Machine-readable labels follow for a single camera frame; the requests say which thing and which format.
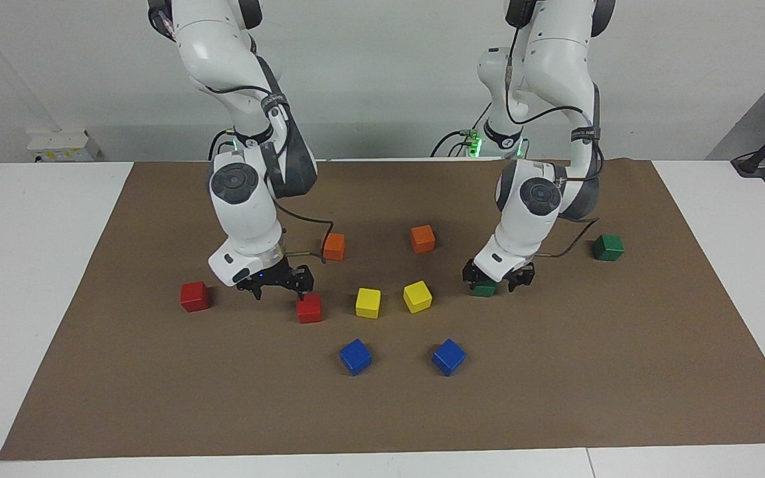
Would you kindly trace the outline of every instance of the blue block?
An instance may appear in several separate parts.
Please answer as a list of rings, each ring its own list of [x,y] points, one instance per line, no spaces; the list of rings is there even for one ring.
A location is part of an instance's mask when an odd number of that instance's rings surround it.
[[[462,365],[465,355],[465,351],[456,342],[447,339],[433,354],[433,363],[444,375],[450,377],[459,365]]]
[[[353,340],[344,347],[340,355],[350,375],[358,375],[371,365],[371,352],[359,339]]]

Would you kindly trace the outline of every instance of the white wall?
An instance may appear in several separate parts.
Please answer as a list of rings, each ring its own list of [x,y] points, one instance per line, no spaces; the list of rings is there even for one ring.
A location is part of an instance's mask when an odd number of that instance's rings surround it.
[[[427,155],[488,101],[476,63],[510,42],[501,0],[262,0],[253,31],[319,157]],[[604,151],[701,159],[765,91],[765,3],[618,0],[593,42]],[[0,0],[0,161],[24,130],[87,127],[109,160],[205,157],[228,125],[185,78],[146,0]],[[528,129],[564,157],[564,118]]]

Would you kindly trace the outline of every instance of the power strip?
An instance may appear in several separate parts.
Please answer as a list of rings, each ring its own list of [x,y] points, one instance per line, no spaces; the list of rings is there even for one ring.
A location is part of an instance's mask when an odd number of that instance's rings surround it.
[[[60,131],[30,133],[28,151],[35,163],[42,161],[64,161],[65,163],[89,163],[102,161],[104,154],[88,132]]]

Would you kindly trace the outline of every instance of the wooden block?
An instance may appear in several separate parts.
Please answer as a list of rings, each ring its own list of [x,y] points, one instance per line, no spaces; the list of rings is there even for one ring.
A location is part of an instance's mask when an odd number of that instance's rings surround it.
[[[379,318],[382,299],[383,293],[379,290],[359,289],[359,296],[356,297],[356,315],[365,319]]]
[[[494,281],[483,281],[474,284],[471,295],[476,297],[491,297],[497,293],[497,284]]]
[[[371,351],[361,340],[355,339],[338,353],[350,375],[356,376],[371,365]]]
[[[444,375],[450,377],[465,361],[465,351],[451,339],[444,341],[433,354],[433,363]]]
[[[321,296],[307,293],[303,300],[297,299],[297,318],[301,324],[319,323],[324,320],[321,312]]]
[[[327,242],[324,243],[324,258],[326,260],[344,260],[344,235],[331,232],[327,236]]]
[[[622,237],[604,234],[592,243],[592,254],[597,260],[616,261],[625,253]]]
[[[416,314],[433,305],[433,294],[430,293],[424,281],[419,281],[403,288],[403,300],[409,307],[409,312]]]
[[[432,251],[435,248],[435,235],[430,226],[419,226],[412,228],[412,250],[415,254],[423,254]]]
[[[179,294],[179,303],[188,312],[204,311],[211,306],[209,300],[209,290],[204,282],[191,282],[182,285],[182,291]]]

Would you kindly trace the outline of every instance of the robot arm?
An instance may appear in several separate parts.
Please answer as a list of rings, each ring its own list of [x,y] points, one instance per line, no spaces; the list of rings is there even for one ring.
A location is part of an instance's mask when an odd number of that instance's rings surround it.
[[[149,0],[149,20],[179,48],[191,82],[230,113],[240,151],[217,155],[209,193],[226,242],[209,258],[225,285],[312,290],[306,266],[291,269],[274,199],[301,196],[315,184],[315,158],[285,94],[246,32],[261,22],[258,0]]]
[[[526,41],[513,51],[489,49],[480,60],[480,78],[492,94],[480,131],[483,145],[514,157],[527,113],[521,99],[523,92],[532,92],[554,107],[568,108],[564,113],[572,130],[571,166],[516,158],[504,169],[495,193],[501,223],[462,272],[472,285],[485,279],[507,279],[510,291],[529,285],[533,257],[556,218],[580,220],[597,205],[598,166],[603,161],[598,148],[599,99],[586,61],[589,40],[606,27],[604,9],[612,13],[613,1],[601,2],[596,15],[598,0],[509,1],[507,22]]]

